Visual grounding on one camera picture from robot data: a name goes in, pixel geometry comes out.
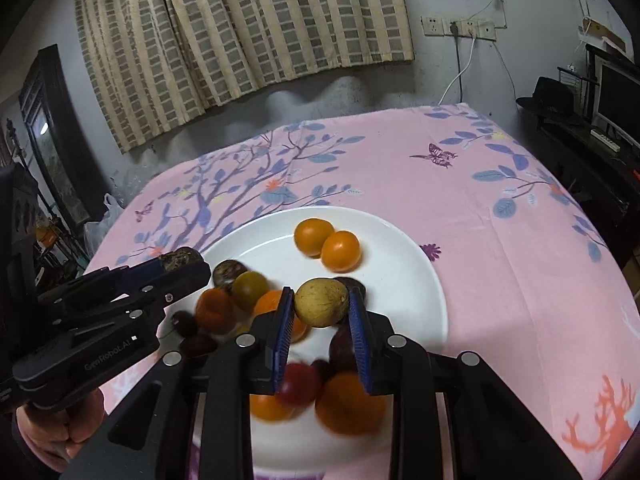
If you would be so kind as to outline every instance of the checkered curtain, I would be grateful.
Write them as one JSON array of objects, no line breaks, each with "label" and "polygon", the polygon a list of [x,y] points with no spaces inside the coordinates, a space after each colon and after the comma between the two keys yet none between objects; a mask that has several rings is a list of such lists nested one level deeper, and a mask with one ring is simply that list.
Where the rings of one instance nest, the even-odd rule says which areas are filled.
[{"label": "checkered curtain", "polygon": [[404,0],[76,0],[76,18],[123,152],[268,84],[414,58]]}]

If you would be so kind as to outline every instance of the screw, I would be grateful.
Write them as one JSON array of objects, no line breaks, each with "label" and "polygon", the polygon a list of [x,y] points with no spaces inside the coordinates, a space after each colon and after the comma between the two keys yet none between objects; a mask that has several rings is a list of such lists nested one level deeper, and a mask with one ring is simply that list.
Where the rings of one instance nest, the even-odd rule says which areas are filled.
[{"label": "screw", "polygon": [[480,362],[478,354],[474,352],[465,352],[460,360],[467,366],[476,366]]},{"label": "screw", "polygon": [[389,339],[387,339],[386,342],[389,346],[391,346],[391,348],[402,348],[404,345],[406,345],[406,339],[398,334],[389,336]]},{"label": "screw", "polygon": [[247,348],[248,346],[251,346],[254,343],[255,343],[255,337],[252,336],[251,334],[241,334],[238,337],[236,337],[236,344],[240,348]]},{"label": "screw", "polygon": [[180,352],[167,352],[166,354],[164,354],[164,356],[162,356],[162,362],[167,366],[175,366],[180,361],[182,361]]}]

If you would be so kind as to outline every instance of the computer monitor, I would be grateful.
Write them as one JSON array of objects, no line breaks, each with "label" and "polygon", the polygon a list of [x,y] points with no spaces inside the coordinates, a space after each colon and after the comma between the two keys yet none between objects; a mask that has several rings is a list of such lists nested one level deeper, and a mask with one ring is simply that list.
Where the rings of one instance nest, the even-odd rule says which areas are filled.
[{"label": "computer monitor", "polygon": [[606,62],[597,67],[598,95],[594,111],[632,145],[640,148],[640,82]]}]

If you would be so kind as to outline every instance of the red cherry tomato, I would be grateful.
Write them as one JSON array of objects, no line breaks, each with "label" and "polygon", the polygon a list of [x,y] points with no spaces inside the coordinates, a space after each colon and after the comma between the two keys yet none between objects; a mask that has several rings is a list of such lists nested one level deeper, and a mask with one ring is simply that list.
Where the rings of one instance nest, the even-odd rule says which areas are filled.
[{"label": "red cherry tomato", "polygon": [[304,363],[289,363],[276,398],[283,406],[303,408],[316,400],[321,388],[322,379],[315,368]]}]

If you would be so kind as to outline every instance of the table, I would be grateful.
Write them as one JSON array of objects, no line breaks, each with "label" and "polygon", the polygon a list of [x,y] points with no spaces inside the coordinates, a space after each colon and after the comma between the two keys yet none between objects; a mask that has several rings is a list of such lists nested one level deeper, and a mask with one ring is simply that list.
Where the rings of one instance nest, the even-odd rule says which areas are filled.
[{"label": "table", "polygon": [[[479,352],[583,478],[599,478],[640,420],[631,292],[580,206],[464,104],[303,121],[179,164],[133,200],[88,270],[204,250],[253,218],[310,204],[367,211],[419,244],[447,298],[444,353]],[[103,386],[108,412],[157,358]],[[325,478],[383,479],[386,463]]]},{"label": "table", "polygon": [[640,162],[626,140],[617,141],[621,150],[615,153],[591,135],[592,128],[538,118],[537,131],[558,161],[552,166],[545,160],[559,168],[554,175],[568,185],[575,179],[593,197],[582,207],[622,268],[640,242],[640,182],[632,173]]}]

